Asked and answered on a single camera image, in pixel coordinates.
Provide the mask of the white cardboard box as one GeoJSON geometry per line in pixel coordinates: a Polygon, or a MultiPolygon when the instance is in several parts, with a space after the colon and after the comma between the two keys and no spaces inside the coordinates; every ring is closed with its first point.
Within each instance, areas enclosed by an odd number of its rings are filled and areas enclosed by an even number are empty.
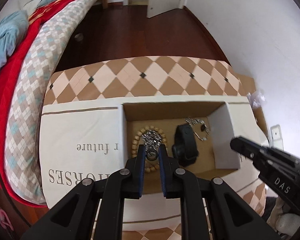
{"type": "Polygon", "coordinates": [[[130,102],[121,109],[128,157],[144,143],[137,133],[153,126],[164,134],[168,155],[199,178],[235,175],[242,168],[239,155],[230,148],[238,134],[227,102],[130,102]]]}

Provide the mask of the red blanket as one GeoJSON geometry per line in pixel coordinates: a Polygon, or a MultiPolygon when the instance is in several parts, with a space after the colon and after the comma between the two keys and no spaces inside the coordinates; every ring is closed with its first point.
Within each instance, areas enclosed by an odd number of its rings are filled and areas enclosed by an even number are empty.
{"type": "Polygon", "coordinates": [[[54,12],[61,8],[58,5],[60,0],[51,2],[43,7],[38,8],[30,17],[30,25],[21,43],[16,47],[12,56],[7,60],[7,63],[0,70],[0,188],[5,190],[6,194],[17,201],[17,196],[12,192],[11,187],[7,183],[7,178],[4,172],[4,143],[7,126],[7,116],[12,101],[12,94],[17,83],[17,78],[21,69],[21,62],[24,59],[27,50],[30,47],[31,39],[34,37],[35,26],[33,22],[42,17],[47,19],[54,12]]]}

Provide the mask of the clear plastic wrap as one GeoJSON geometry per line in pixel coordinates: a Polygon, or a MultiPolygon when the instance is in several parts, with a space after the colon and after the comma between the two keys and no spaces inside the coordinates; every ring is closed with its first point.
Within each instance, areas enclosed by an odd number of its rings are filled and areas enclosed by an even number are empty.
{"type": "Polygon", "coordinates": [[[252,109],[261,108],[266,103],[263,90],[257,89],[253,93],[247,93],[247,99],[252,109]]]}

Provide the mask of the pink slipper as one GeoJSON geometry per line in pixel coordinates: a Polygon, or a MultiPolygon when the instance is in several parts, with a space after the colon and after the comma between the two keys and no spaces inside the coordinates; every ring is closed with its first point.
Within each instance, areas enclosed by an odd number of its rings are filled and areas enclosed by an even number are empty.
{"type": "Polygon", "coordinates": [[[11,232],[14,231],[13,225],[12,225],[7,213],[2,208],[0,208],[0,224],[5,230],[11,231],[11,232]]]}

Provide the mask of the flat brown cardboard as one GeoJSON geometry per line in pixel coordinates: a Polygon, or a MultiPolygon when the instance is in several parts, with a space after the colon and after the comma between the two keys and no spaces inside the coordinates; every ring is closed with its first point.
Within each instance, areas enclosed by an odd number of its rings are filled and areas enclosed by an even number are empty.
{"type": "Polygon", "coordinates": [[[243,86],[244,94],[248,96],[257,125],[264,135],[268,137],[268,128],[262,111],[262,106],[264,105],[263,93],[256,89],[255,81],[252,77],[242,74],[237,74],[237,77],[243,86]]]}

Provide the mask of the checkered quilt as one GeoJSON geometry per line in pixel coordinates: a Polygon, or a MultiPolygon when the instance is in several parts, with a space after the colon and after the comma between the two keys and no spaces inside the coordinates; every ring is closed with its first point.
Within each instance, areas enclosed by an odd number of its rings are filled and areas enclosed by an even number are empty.
{"type": "Polygon", "coordinates": [[[17,201],[29,206],[46,204],[36,145],[45,91],[70,36],[96,1],[60,0],[60,9],[33,22],[34,37],[21,62],[4,137],[7,183],[17,201]]]}

